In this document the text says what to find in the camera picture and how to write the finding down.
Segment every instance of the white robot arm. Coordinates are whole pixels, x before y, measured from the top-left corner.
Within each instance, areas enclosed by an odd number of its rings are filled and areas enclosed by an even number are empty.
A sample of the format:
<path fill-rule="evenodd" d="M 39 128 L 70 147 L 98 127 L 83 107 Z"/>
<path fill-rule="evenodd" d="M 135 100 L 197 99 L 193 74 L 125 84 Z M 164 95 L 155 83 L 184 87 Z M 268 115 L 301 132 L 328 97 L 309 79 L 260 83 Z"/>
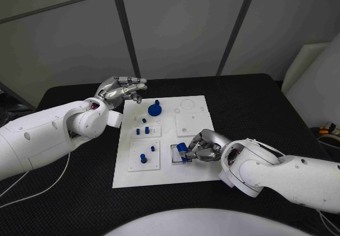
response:
<path fill-rule="evenodd" d="M 57 160 L 96 138 L 105 126 L 119 128 L 122 114 L 111 111 L 135 93 L 145 79 L 111 77 L 95 96 L 27 115 L 0 128 L 0 180 Z"/>
<path fill-rule="evenodd" d="M 278 158 L 256 141 L 232 142 L 207 129 L 180 156 L 220 160 L 219 178 L 250 197 L 269 187 L 291 203 L 340 214 L 340 163 L 291 155 Z"/>

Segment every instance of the black tablecloth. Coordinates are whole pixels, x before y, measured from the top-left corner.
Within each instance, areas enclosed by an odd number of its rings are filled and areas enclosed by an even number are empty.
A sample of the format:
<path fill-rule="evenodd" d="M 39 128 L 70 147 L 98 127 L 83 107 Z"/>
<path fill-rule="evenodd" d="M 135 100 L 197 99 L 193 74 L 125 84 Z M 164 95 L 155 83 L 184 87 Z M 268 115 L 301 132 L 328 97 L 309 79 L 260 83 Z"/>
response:
<path fill-rule="evenodd" d="M 92 97 L 98 85 L 52 88 L 39 110 Z M 147 86 L 139 92 L 144 98 L 204 95 L 214 130 L 229 139 L 252 138 L 285 154 L 330 159 L 268 75 L 150 80 Z M 53 188 L 0 209 L 1 235 L 102 235 L 144 215 L 190 207 L 246 212 L 314 235 L 328 234 L 317 211 L 291 204 L 269 188 L 256 198 L 222 181 L 112 189 L 118 140 L 119 130 L 106 127 L 70 153 L 67 170 Z M 31 171 L 0 198 L 0 205 L 44 190 L 65 164 L 66 157 Z M 17 179 L 3 180 L 0 188 Z"/>

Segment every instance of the blue object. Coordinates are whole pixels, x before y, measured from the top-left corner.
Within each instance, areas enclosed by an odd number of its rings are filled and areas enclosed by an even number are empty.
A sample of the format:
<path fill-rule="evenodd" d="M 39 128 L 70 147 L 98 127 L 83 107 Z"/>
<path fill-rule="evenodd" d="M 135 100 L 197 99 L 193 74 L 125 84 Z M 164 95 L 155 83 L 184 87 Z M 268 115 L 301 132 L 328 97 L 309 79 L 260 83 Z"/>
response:
<path fill-rule="evenodd" d="M 161 106 L 160 106 L 160 101 L 154 101 L 154 105 L 151 105 L 147 109 L 148 115 L 155 117 L 161 113 Z"/>
<path fill-rule="evenodd" d="M 187 149 L 187 147 L 186 147 L 186 143 L 180 143 L 178 145 L 177 145 L 177 151 L 180 152 L 180 151 L 186 151 L 186 152 L 188 152 L 188 149 Z M 184 158 L 184 157 L 180 157 L 181 158 L 181 161 L 183 162 L 187 162 L 190 159 L 188 158 Z"/>
<path fill-rule="evenodd" d="M 141 162 L 142 164 L 147 163 L 147 158 L 145 158 L 145 155 L 144 155 L 144 154 L 139 155 L 139 162 Z"/>

